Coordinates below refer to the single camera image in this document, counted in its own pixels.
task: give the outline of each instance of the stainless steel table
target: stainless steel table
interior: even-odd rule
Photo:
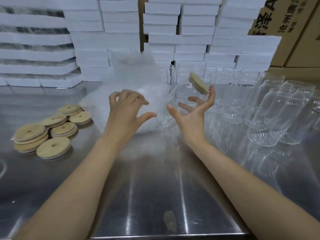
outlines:
[[[50,194],[86,157],[100,132],[91,125],[71,139],[56,160],[20,154],[10,141],[23,124],[41,121],[65,104],[77,103],[99,83],[72,89],[0,87],[0,239],[11,239]],[[319,136],[286,148],[250,143],[239,163],[320,220]],[[204,237],[242,239],[246,225],[202,162],[179,140],[162,133],[136,135],[116,160],[106,180],[91,231],[92,238]]]

